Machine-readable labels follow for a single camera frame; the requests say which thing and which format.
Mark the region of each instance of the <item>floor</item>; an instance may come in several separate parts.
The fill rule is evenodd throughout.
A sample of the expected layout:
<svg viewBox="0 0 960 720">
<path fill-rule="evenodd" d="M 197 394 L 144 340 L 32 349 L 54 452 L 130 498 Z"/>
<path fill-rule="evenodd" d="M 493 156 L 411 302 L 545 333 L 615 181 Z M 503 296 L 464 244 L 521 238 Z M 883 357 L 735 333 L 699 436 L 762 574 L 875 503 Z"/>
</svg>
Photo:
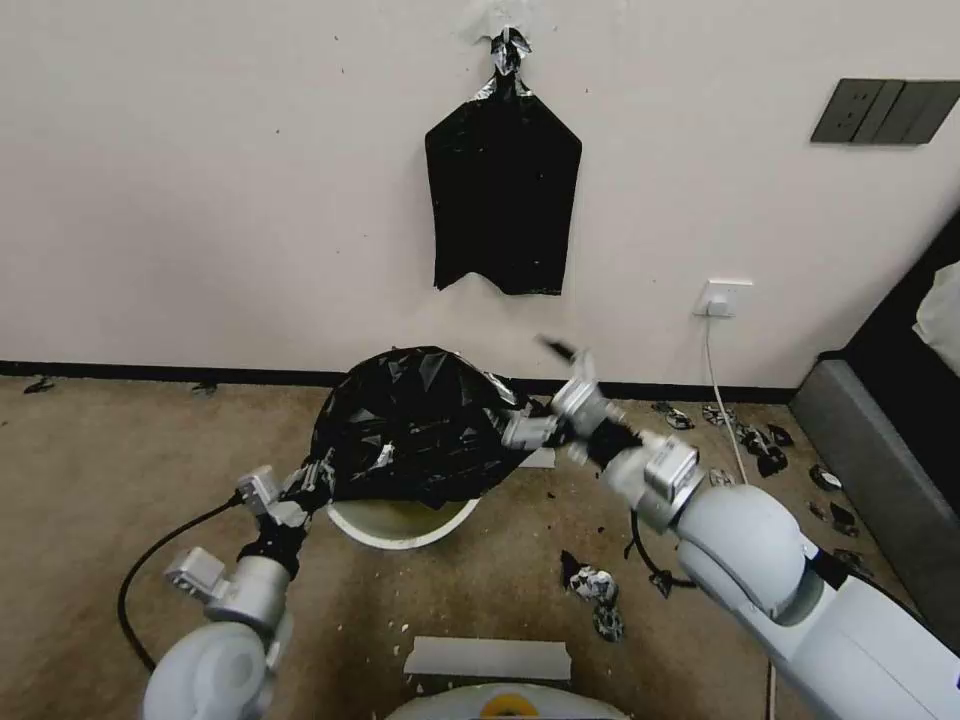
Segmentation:
<svg viewBox="0 0 960 720">
<path fill-rule="evenodd" d="M 226 499 L 244 472 L 292 470 L 326 391 L 226 385 L 206 397 L 181 384 L 58 380 L 24 395 L 29 382 L 0 378 L 0 704 L 22 720 L 135 717 L 147 677 L 116 624 L 121 579 L 155 539 Z M 650 403 L 623 406 L 635 426 L 668 431 Z M 725 435 L 702 421 L 699 405 L 676 406 L 697 421 L 684 435 L 704 462 L 735 472 Z M 761 479 L 748 462 L 751 481 L 814 541 L 863 553 L 877 581 L 906 599 L 869 533 L 848 539 L 807 509 L 832 498 L 807 476 L 816 455 L 789 410 L 737 412 L 796 440 L 774 477 Z M 289 597 L 297 630 L 272 718 L 385 717 L 414 696 L 402 665 L 418 634 L 564 641 L 573 689 L 637 718 L 763 717 L 758 646 L 702 593 L 664 600 L 640 560 L 623 559 L 626 509 L 565 455 L 556 470 L 516 472 L 457 532 L 421 550 L 375 551 L 319 520 Z M 163 581 L 165 565 L 192 545 L 229 562 L 252 532 L 252 519 L 233 510 L 144 567 L 130 617 L 155 656 L 202 622 L 199 606 Z M 647 535 L 651 554 L 672 564 L 673 541 Z M 562 549 L 621 584 L 622 643 L 596 635 L 590 607 L 560 587 Z M 777 716 L 810 717 L 782 684 Z"/>
</svg>

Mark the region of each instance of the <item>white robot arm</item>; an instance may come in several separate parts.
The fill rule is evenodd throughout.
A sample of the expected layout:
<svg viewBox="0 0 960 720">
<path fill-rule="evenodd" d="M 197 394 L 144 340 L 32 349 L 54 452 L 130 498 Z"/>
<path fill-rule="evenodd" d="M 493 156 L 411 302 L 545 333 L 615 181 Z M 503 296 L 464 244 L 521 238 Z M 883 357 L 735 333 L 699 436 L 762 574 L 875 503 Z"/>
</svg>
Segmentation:
<svg viewBox="0 0 960 720">
<path fill-rule="evenodd" d="M 814 545 L 759 488 L 695 494 L 697 451 L 675 437 L 628 436 L 589 360 L 573 359 L 554 413 L 645 524 L 676 534 L 681 567 L 815 711 L 839 720 L 960 718 L 960 659 L 909 611 Z"/>
<path fill-rule="evenodd" d="M 602 479 L 637 517 L 679 538 L 690 578 L 761 643 L 778 671 L 821 716 L 838 720 L 960 718 L 960 659 L 882 590 L 819 549 L 796 519 L 759 488 L 711 488 L 697 451 L 675 437 L 635 435 L 601 394 L 592 362 L 572 355 L 574 377 L 554 417 L 517 416 L 503 442 L 532 449 L 570 432 Z M 311 466 L 285 485 L 313 488 Z M 241 553 L 234 574 L 201 548 L 167 570 L 214 622 L 178 642 L 158 664 L 144 720 L 254 720 L 270 702 L 293 623 L 286 590 L 309 517 L 281 500 L 268 468 L 239 482 L 269 533 Z"/>
</svg>

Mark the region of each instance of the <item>white wall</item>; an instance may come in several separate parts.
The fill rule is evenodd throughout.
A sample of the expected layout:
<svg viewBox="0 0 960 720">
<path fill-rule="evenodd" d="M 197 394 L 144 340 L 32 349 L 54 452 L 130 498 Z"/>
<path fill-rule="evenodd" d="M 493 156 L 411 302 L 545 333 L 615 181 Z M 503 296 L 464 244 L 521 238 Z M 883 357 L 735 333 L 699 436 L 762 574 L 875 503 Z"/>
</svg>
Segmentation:
<svg viewBox="0 0 960 720">
<path fill-rule="evenodd" d="M 563 296 L 508 298 L 432 288 L 423 136 L 490 74 L 460 0 L 2 3 L 0 359 L 335 370 L 433 342 L 559 377 L 548 331 L 609 380 L 699 384 L 688 313 L 732 276 L 756 290 L 721 382 L 793 386 L 960 201 L 958 113 L 923 148 L 808 143 L 840 77 L 960 77 L 955 2 L 547 9 L 524 77 L 584 155 Z"/>
</svg>

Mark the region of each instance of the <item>white power cord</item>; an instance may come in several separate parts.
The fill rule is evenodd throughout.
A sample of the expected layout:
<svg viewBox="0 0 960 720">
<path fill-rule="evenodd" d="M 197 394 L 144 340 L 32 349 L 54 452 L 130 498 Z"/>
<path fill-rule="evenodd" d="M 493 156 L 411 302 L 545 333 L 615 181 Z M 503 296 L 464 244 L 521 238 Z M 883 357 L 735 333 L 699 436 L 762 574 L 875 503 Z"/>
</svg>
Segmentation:
<svg viewBox="0 0 960 720">
<path fill-rule="evenodd" d="M 743 458 L 740 457 L 740 444 L 737 442 L 737 436 L 730 425 L 730 417 L 727 415 L 727 409 L 723 406 L 723 400 L 720 399 L 720 387 L 717 385 L 717 378 L 713 374 L 713 357 L 710 355 L 710 326 L 713 325 L 715 315 L 710 314 L 710 305 L 707 305 L 707 331 L 704 335 L 704 346 L 707 350 L 707 370 L 710 372 L 710 384 L 713 385 L 713 396 L 717 399 L 717 407 L 720 408 L 720 416 L 723 418 L 723 424 L 727 426 L 727 433 L 730 435 L 730 444 L 733 446 L 733 454 L 737 456 L 737 467 L 740 468 L 740 480 L 744 485 L 749 485 L 747 480 L 747 471 L 743 466 Z M 773 661 L 767 661 L 767 707 L 765 720 L 775 720 L 777 704 L 777 668 Z"/>
<path fill-rule="evenodd" d="M 717 378 L 713 374 L 713 358 L 710 355 L 710 326 L 715 316 L 710 315 L 710 307 L 707 306 L 707 333 L 704 345 L 707 348 L 707 369 L 710 371 L 710 384 L 713 385 L 713 395 L 717 398 L 717 406 L 720 408 L 720 417 L 723 418 L 723 424 L 727 426 L 727 432 L 730 434 L 730 444 L 733 446 L 733 454 L 737 456 L 737 467 L 740 468 L 740 481 L 744 485 L 749 485 L 747 480 L 747 471 L 743 467 L 743 458 L 740 457 L 740 445 L 737 442 L 737 436 L 733 432 L 733 426 L 730 425 L 730 416 L 727 415 L 727 409 L 723 406 L 723 400 L 720 399 L 720 388 L 717 386 Z"/>
</svg>

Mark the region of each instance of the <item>black cable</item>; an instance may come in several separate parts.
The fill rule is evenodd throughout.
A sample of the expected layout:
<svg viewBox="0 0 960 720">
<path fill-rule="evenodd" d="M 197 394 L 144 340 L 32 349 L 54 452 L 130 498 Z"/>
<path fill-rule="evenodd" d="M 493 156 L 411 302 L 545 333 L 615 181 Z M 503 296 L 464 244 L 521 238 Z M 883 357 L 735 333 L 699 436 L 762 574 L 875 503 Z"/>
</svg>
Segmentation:
<svg viewBox="0 0 960 720">
<path fill-rule="evenodd" d="M 137 657 L 140 658 L 140 662 L 143 663 L 143 666 L 148 672 L 153 672 L 154 668 L 157 667 L 157 664 L 153 661 L 153 658 L 150 657 L 150 653 L 147 652 L 147 649 L 143 646 L 143 643 L 140 642 L 140 639 L 134 632 L 133 627 L 130 625 L 130 619 L 127 617 L 127 592 L 130 590 L 130 584 L 133 582 L 133 578 L 136 576 L 137 571 L 143 567 L 144 563 L 146 563 L 147 560 L 149 560 L 157 550 L 162 548 L 175 537 L 182 535 L 190 528 L 196 527 L 200 523 L 206 522 L 210 518 L 219 515 L 224 510 L 229 510 L 230 508 L 242 503 L 243 499 L 240 497 L 240 493 L 234 493 L 233 496 L 222 505 L 218 505 L 213 510 L 209 510 L 203 515 L 198 515 L 193 520 L 190 520 L 177 529 L 168 532 L 153 545 L 151 545 L 150 548 L 140 556 L 140 558 L 133 564 L 133 567 L 130 568 L 127 576 L 123 579 L 123 582 L 120 584 L 120 592 L 117 594 L 117 621 L 120 623 L 120 629 L 123 631 L 123 636 L 127 639 L 127 642 L 130 643 L 130 647 L 133 648 L 133 651 L 137 654 Z"/>
<path fill-rule="evenodd" d="M 697 587 L 697 584 L 692 580 L 676 578 L 669 570 L 661 570 L 657 567 L 657 564 L 653 561 L 653 558 L 650 557 L 647 549 L 643 546 L 643 542 L 640 540 L 640 526 L 636 510 L 630 511 L 630 531 L 633 537 L 631 538 L 630 543 L 623 549 L 623 559 L 629 559 L 631 548 L 637 548 L 637 552 L 640 553 L 640 557 L 650 570 L 650 582 L 657 587 L 664 597 L 668 597 L 670 595 L 670 591 L 675 587 Z"/>
</svg>

